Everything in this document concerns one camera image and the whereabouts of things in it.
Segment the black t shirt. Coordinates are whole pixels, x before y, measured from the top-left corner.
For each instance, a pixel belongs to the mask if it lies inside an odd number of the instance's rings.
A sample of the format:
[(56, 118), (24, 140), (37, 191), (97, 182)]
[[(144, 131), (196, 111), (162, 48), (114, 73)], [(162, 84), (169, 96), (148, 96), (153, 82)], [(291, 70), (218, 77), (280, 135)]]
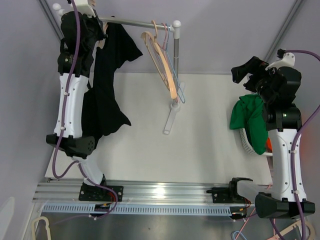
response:
[(131, 125), (116, 101), (114, 77), (126, 61), (143, 55), (121, 24), (109, 22), (106, 35), (103, 47), (96, 49), (93, 86), (85, 92), (82, 105), (82, 133), (94, 137), (95, 144), (123, 125)]

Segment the bright green t shirt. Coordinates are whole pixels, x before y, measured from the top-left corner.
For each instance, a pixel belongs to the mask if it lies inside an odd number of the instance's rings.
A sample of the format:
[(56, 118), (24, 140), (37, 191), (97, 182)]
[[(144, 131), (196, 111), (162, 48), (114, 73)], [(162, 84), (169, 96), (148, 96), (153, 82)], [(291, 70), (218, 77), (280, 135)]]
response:
[(245, 129), (247, 139), (258, 155), (266, 152), (268, 139), (263, 106), (264, 102), (257, 94), (240, 96), (233, 106), (229, 123), (231, 130)]

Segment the blue wire hanger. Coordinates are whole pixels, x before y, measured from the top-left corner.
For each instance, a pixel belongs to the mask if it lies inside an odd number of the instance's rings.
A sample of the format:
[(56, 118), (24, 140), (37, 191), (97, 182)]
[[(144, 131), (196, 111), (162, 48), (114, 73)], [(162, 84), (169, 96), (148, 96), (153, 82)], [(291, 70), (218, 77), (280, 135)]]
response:
[(183, 82), (179, 80), (179, 53), (180, 53), (180, 36), (182, 23), (179, 20), (174, 20), (170, 26), (165, 25), (173, 38), (173, 57), (170, 56), (169, 51), (166, 49), (165, 53), (168, 57), (169, 66), (172, 70), (173, 82), (175, 84), (178, 101), (184, 104), (186, 98), (184, 95)]

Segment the orange t shirt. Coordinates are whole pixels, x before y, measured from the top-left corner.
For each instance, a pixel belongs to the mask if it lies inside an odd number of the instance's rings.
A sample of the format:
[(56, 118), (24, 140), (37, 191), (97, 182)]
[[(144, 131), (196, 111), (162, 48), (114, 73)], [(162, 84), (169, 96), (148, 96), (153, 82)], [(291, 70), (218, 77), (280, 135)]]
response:
[(267, 138), (267, 141), (266, 141), (266, 144), (265, 144), (265, 149), (266, 149), (267, 153), (272, 153), (273, 152), (271, 140), (270, 140), (269, 137)]

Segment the beige hanger with black shirt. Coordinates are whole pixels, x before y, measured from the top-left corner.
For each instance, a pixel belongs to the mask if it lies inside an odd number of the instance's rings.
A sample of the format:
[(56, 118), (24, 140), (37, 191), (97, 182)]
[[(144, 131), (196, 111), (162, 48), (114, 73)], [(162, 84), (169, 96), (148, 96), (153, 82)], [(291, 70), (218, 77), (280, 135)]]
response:
[[(90, 0), (90, 4), (91, 4), (92, 7), (95, 7), (96, 6), (96, 1), (95, 0)], [(107, 28), (108, 28), (108, 23), (107, 22), (103, 22), (102, 29), (103, 29), (103, 33), (105, 35), (105, 38), (103, 40), (99, 40), (97, 42), (97, 47), (100, 48), (100, 49), (103, 49), (103, 47), (105, 45), (105, 41), (107, 39), (107, 34), (106, 34)]]

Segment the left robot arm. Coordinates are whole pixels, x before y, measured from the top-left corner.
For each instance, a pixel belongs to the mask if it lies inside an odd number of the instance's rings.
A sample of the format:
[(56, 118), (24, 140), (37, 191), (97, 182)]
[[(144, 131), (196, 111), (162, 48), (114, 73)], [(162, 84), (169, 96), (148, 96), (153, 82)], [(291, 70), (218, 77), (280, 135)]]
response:
[[(62, 15), (61, 30), (63, 38), (57, 59), (59, 110), (54, 133), (46, 136), (46, 143), (54, 147), (52, 173), (56, 179), (61, 179), (71, 166), (77, 165), (83, 176), (81, 195), (90, 193), (95, 200), (101, 201), (107, 197), (108, 188), (97, 163), (88, 159), (96, 141), (92, 135), (83, 133), (82, 113), (94, 61), (93, 50), (96, 42), (105, 38), (103, 23), (96, 15), (71, 11)], [(72, 160), (60, 175), (56, 171), (59, 152)]]

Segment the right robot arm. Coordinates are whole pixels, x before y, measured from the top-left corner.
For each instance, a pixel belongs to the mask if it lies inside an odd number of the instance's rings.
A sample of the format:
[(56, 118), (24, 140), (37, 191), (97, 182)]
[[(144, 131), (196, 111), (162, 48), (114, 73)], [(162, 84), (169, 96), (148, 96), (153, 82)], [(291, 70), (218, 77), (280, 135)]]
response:
[(272, 189), (264, 190), (249, 178), (235, 178), (227, 191), (232, 202), (247, 198), (254, 202), (262, 219), (294, 219), (312, 215), (313, 202), (307, 200), (300, 169), (302, 116), (294, 104), (302, 74), (294, 69), (295, 56), (286, 53), (271, 64), (253, 56), (231, 69), (232, 81), (245, 77), (246, 90), (257, 93), (263, 101), (262, 117), (272, 146), (274, 175)]

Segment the beige hanger on floor right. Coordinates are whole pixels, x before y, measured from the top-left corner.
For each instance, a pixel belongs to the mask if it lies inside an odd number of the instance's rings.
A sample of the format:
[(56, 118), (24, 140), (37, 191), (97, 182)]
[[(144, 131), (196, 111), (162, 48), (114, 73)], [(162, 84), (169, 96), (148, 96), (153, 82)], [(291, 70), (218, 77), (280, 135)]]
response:
[[(302, 226), (302, 222), (300, 220), (298, 220), (298, 221), (292, 223), (291, 225), (287, 226), (283, 230), (281, 230), (279, 233), (284, 237), (289, 232), (291, 232), (301, 226)], [(316, 239), (316, 231), (315, 231), (313, 225), (309, 221), (306, 221), (305, 226), (309, 231), (309, 235), (308, 235), (307, 239), (308, 240), (315, 240)], [(271, 238), (269, 238), (269, 240), (279, 240), (279, 239), (280, 239), (280, 236), (278, 234), (275, 234)]]

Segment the blue hanger on floor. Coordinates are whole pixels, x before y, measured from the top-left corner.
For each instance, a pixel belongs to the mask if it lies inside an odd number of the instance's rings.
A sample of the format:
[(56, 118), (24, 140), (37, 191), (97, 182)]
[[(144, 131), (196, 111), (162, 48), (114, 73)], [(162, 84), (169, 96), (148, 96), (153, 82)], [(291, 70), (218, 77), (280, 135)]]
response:
[(237, 240), (239, 237), (241, 240), (247, 240), (247, 238), (244, 236), (244, 234), (240, 231), (233, 231), (230, 235), (232, 240)]

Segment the white plastic basket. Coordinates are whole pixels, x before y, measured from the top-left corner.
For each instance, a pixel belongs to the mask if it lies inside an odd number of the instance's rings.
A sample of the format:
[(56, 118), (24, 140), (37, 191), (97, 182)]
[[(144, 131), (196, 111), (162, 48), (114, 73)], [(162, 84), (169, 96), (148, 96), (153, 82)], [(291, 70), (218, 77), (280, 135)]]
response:
[[(245, 152), (247, 154), (250, 154), (250, 155), (253, 155), (253, 156), (258, 156), (257, 152), (253, 149), (253, 147), (251, 146), (251, 144), (250, 144), (250, 142), (248, 140), (246, 130), (244, 128), (240, 128), (239, 129), (239, 133), (240, 133), (242, 146), (243, 146), (243, 149), (245, 150)], [(265, 156), (265, 157), (272, 157), (273, 156), (273, 153), (268, 148), (267, 144), (265, 144), (265, 150), (266, 151), (263, 154), (261, 154), (261, 156)]]

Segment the metal clothes rack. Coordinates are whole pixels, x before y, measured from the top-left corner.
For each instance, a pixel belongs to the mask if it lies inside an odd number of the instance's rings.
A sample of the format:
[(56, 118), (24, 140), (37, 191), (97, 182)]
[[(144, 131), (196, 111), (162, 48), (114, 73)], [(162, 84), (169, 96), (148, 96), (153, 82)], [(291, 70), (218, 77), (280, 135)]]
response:
[(114, 17), (102, 18), (101, 20), (104, 23), (115, 23), (154, 30), (154, 34), (149, 31), (143, 32), (141, 38), (144, 41), (162, 81), (170, 92), (172, 103), (163, 130), (165, 135), (170, 134), (176, 115), (180, 111), (180, 104), (185, 102), (185, 84), (180, 84), (178, 78), (181, 22), (175, 20), (171, 25), (168, 25), (166, 23), (156, 24), (154, 20), (147, 23)]

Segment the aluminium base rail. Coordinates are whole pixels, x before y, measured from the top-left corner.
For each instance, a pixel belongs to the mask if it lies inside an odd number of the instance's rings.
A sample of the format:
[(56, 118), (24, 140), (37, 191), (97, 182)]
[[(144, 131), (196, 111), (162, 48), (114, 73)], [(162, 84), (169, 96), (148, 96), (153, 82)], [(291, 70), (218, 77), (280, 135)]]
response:
[[(32, 197), (34, 203), (79, 203), (83, 196), (90, 196), (89, 203), (101, 203), (108, 197), (107, 190), (88, 184), (82, 179), (47, 179), (37, 184)], [(105, 185), (120, 198), (120, 204), (178, 205), (178, 206), (232, 206), (252, 207), (252, 200), (231, 201), (223, 199), (212, 188), (227, 188), (223, 183), (178, 183), (106, 180)]]

